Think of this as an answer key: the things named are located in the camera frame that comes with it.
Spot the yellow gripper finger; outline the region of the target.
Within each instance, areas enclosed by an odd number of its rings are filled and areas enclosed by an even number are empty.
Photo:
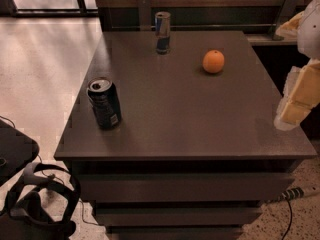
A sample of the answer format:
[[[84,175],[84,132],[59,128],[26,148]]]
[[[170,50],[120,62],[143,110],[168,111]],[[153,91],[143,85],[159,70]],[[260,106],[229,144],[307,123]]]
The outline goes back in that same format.
[[[320,61],[310,59],[302,68],[293,66],[276,110],[274,126],[289,131],[297,126],[320,103]]]

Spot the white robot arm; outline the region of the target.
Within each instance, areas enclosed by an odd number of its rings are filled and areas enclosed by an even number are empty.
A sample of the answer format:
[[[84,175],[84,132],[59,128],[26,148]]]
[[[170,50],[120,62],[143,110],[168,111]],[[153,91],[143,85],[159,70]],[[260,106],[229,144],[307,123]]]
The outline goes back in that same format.
[[[320,0],[312,0],[276,31],[280,36],[297,37],[298,52],[309,58],[302,68],[293,66],[287,75],[274,126],[292,130],[320,103]]]

